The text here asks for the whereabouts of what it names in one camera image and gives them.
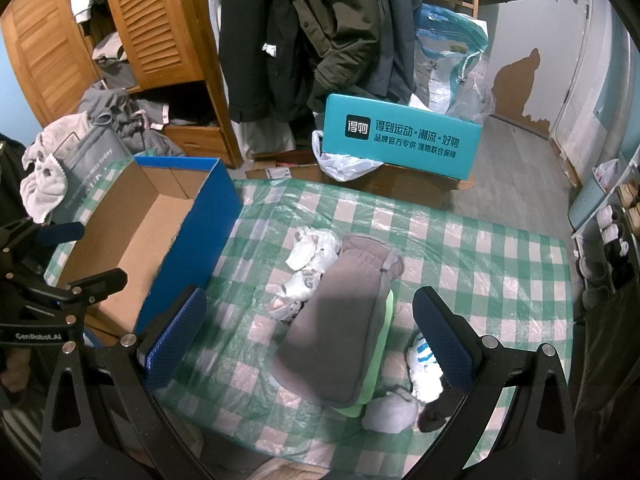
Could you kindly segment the white grey towel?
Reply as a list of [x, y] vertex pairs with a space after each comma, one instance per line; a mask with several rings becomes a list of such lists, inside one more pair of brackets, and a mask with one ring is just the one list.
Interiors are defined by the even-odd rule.
[[32, 220], [44, 223], [62, 203], [68, 183], [62, 161], [78, 149], [90, 130], [86, 112], [66, 115], [36, 135], [22, 156], [28, 175], [21, 180], [23, 206]]

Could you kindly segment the wooden louvered wardrobe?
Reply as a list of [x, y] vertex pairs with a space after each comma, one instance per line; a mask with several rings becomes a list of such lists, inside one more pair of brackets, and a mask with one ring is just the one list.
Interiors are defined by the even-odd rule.
[[190, 156], [242, 165], [222, 88], [207, 0], [105, 0], [78, 24], [70, 0], [1, 0], [1, 37], [40, 125], [72, 114], [103, 74], [93, 51], [114, 32], [130, 67], [128, 92], [171, 104], [185, 123], [167, 134]]

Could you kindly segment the dark hanging jackets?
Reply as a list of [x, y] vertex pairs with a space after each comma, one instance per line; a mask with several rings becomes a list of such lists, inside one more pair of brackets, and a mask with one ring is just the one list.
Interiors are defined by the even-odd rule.
[[332, 94], [406, 104], [422, 0], [221, 0], [234, 122], [292, 122]]

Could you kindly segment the black sock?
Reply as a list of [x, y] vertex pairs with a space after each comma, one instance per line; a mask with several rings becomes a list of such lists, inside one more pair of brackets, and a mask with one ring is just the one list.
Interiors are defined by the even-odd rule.
[[421, 432], [432, 432], [445, 426], [463, 398], [464, 393], [460, 390], [444, 390], [435, 401], [424, 406], [418, 418], [419, 430]]

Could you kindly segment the green checkered tablecloth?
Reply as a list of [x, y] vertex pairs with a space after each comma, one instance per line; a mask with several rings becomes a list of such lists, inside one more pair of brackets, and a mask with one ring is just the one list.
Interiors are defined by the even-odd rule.
[[570, 268], [560, 240], [336, 186], [233, 181], [215, 159], [118, 162], [75, 211], [52, 285], [111, 268], [126, 288], [93, 316], [141, 333], [186, 289], [207, 307], [157, 399], [186, 422], [252, 451], [396, 478], [431, 445], [413, 427], [380, 434], [364, 407], [412, 389], [436, 361], [412, 300], [431, 287], [507, 347], [551, 344], [572, 358]]

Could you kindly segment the blue white large bag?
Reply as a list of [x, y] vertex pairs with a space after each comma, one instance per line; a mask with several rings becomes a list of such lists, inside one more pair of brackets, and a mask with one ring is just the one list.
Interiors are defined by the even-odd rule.
[[414, 94], [432, 112], [483, 125], [495, 111], [484, 83], [487, 24], [424, 3], [416, 21]]

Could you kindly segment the grey tote bag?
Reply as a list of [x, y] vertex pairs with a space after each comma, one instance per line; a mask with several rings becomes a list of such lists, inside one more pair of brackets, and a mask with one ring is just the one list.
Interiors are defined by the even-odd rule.
[[67, 179], [62, 202], [52, 211], [54, 223], [75, 220], [77, 211], [93, 188], [116, 162], [132, 159], [126, 145], [111, 127], [94, 126], [62, 159], [60, 164]]

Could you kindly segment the light green plastic bag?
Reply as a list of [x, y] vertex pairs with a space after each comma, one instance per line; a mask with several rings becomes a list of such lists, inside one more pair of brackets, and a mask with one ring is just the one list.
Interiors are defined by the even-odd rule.
[[357, 418], [361, 415], [364, 407], [373, 399], [376, 383], [378, 382], [378, 373], [382, 366], [382, 359], [386, 347], [390, 326], [392, 325], [394, 316], [394, 292], [391, 290], [385, 301], [385, 316], [383, 326], [378, 334], [371, 361], [369, 363], [366, 376], [362, 382], [360, 395], [356, 403], [348, 408], [336, 408], [335, 411], [348, 418]]

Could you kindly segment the teal shipping box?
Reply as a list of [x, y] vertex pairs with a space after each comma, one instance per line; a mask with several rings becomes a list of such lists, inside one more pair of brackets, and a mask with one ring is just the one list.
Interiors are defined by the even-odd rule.
[[323, 151], [465, 180], [482, 127], [475, 122], [380, 100], [331, 94]]

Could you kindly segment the brown cardboard box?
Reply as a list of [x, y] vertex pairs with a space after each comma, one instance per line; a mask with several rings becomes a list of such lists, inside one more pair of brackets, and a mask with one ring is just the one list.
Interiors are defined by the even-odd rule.
[[337, 185], [436, 209], [442, 208], [450, 192], [467, 191], [475, 186], [474, 174], [466, 180], [456, 180], [393, 165], [383, 165], [370, 174], [341, 183], [321, 171], [311, 150], [258, 155], [245, 175], [247, 179], [293, 178]]

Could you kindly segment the white plastic bag under box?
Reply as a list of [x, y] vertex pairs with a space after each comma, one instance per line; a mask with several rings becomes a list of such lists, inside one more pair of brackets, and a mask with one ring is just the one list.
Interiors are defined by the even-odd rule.
[[320, 170], [333, 180], [341, 183], [355, 181], [366, 174], [378, 170], [382, 162], [350, 155], [331, 154], [323, 151], [323, 131], [311, 133], [311, 149]]

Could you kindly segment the shoe rack with shoes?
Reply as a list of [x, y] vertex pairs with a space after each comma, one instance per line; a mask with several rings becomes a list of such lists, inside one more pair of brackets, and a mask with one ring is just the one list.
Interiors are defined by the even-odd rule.
[[572, 235], [586, 310], [639, 278], [639, 154], [608, 163], [613, 175], [602, 200]]

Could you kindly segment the grey clothes pile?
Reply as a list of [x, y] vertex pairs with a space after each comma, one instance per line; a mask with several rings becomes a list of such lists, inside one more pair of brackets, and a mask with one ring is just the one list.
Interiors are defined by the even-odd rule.
[[186, 156], [186, 152], [163, 133], [169, 124], [168, 104], [135, 99], [124, 89], [104, 89], [94, 84], [82, 95], [77, 111], [87, 114], [90, 125], [113, 130], [131, 154]]

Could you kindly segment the grey sock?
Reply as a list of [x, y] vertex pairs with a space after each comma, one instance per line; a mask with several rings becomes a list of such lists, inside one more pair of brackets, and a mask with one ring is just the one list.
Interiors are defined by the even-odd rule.
[[362, 426], [379, 434], [400, 434], [418, 418], [419, 401], [406, 389], [388, 390], [371, 400], [364, 412]]

